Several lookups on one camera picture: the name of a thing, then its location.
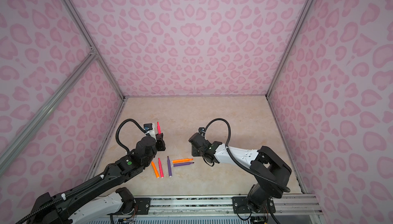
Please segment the pink highlighter pen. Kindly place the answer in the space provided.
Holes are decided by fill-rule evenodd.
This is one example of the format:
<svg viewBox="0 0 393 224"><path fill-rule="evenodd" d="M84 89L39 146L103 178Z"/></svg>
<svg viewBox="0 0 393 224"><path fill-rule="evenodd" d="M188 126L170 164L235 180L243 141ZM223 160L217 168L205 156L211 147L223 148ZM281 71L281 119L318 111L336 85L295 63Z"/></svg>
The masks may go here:
<svg viewBox="0 0 393 224"><path fill-rule="evenodd" d="M158 130L158 134L161 134L161 127L159 122L157 122L157 130Z"/></svg>
<svg viewBox="0 0 393 224"><path fill-rule="evenodd" d="M161 159L160 159L160 158L158 158L158 164L159 164L159 174L160 174L160 178L164 178L164 172L163 172L162 162L161 162Z"/></svg>

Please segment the purple highlighter pen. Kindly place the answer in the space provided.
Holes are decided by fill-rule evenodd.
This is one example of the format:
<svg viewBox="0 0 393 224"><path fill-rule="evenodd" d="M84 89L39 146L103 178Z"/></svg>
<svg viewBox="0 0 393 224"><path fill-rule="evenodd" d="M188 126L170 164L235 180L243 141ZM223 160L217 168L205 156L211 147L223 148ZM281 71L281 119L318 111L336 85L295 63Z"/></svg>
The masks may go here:
<svg viewBox="0 0 393 224"><path fill-rule="evenodd" d="M194 162L184 162L184 163L175 163L173 164L174 167L182 167L182 166L188 166L188 165L192 165L194 164Z"/></svg>
<svg viewBox="0 0 393 224"><path fill-rule="evenodd" d="M169 156L167 156L167 167L168 167L168 175L171 178L173 176L173 173L172 173L172 164Z"/></svg>

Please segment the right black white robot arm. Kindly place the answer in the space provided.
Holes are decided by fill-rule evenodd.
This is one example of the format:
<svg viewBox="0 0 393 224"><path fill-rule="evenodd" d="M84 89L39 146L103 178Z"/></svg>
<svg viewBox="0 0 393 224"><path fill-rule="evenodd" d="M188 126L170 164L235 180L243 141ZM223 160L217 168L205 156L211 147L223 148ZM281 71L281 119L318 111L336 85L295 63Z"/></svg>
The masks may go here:
<svg viewBox="0 0 393 224"><path fill-rule="evenodd" d="M232 164L255 177L257 183L246 197L246 206L252 212L269 210L271 198L282 198L284 193L291 191L288 182L292 169L268 146L258 150L241 149L230 146L230 138L227 138L226 143L211 143L200 133L192 135L188 142L198 156L211 166Z"/></svg>

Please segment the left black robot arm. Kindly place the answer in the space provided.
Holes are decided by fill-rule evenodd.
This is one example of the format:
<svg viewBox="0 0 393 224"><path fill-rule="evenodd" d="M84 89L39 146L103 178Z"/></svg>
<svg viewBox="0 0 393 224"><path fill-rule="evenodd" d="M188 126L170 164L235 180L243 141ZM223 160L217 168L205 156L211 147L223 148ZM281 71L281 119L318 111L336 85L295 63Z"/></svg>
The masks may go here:
<svg viewBox="0 0 393 224"><path fill-rule="evenodd" d="M72 224L71 219L78 210L86 207L104 192L126 183L147 168L157 152L165 150L163 134L145 136L137 142L136 148L108 164L98 176L62 193L51 196L41 195L31 212L18 224Z"/></svg>

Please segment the orange highlighter pen right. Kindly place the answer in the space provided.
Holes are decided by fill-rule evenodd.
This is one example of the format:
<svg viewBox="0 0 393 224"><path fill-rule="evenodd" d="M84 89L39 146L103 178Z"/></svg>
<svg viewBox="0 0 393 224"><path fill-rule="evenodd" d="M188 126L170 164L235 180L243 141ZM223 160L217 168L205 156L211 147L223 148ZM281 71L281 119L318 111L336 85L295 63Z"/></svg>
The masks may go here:
<svg viewBox="0 0 393 224"><path fill-rule="evenodd" d="M193 161L193 159L178 159L178 160L172 160L173 164L179 164L179 163L187 163L187 162L191 162Z"/></svg>

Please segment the orange highlighter pen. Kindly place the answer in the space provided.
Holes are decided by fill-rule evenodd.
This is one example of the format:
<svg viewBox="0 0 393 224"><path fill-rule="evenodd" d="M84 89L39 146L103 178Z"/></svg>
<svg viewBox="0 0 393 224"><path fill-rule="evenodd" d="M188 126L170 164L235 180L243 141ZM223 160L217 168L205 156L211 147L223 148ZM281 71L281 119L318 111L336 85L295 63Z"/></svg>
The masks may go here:
<svg viewBox="0 0 393 224"><path fill-rule="evenodd" d="M187 163L187 162L191 162L193 161L193 159L178 159L178 160L172 160L173 164L179 164L179 163Z"/></svg>
<svg viewBox="0 0 393 224"><path fill-rule="evenodd" d="M159 174L159 172L158 172L158 170L157 170L157 167L156 167L155 163L154 163L154 162L151 162L151 166L152 166L152 168L153 168L155 177L159 179L159 178L160 178L160 174Z"/></svg>

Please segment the orange highlighter pen left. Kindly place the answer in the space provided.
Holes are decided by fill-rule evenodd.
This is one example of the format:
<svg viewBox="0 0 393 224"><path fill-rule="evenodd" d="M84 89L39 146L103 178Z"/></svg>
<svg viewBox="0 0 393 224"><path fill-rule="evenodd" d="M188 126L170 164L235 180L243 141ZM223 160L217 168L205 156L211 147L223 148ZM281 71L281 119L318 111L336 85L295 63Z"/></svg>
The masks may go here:
<svg viewBox="0 0 393 224"><path fill-rule="evenodd" d="M151 166L152 166L152 168L153 168L155 177L159 179L159 178L160 178L160 174L159 174L159 172L158 172L158 170L157 170L157 167L156 167L155 163L154 163L154 162L151 162Z"/></svg>

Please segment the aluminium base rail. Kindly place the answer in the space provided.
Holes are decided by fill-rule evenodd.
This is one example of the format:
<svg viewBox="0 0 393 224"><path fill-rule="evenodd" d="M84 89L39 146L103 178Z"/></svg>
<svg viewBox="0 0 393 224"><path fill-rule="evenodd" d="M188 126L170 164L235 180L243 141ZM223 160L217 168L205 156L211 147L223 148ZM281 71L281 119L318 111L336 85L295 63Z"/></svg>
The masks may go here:
<svg viewBox="0 0 393 224"><path fill-rule="evenodd" d="M150 198L146 215L136 214L136 198ZM75 224L325 224L321 206L313 194L285 194L271 198L267 212L234 212L234 201L244 195L136 196L130 213L120 211L117 194L101 196L71 217Z"/></svg>

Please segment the diagonal aluminium frame bar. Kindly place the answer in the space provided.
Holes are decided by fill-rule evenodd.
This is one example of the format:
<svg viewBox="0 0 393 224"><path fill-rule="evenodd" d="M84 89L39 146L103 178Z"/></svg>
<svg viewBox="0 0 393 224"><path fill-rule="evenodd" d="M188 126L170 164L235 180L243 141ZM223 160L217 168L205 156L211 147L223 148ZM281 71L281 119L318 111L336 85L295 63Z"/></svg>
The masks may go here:
<svg viewBox="0 0 393 224"><path fill-rule="evenodd" d="M14 160L21 154L32 137L44 125L48 118L58 108L71 89L78 83L80 78L96 60L96 51L92 51L83 62L63 82L48 101L39 109L32 120L12 140L11 144L1 155L1 175L8 170Z"/></svg>

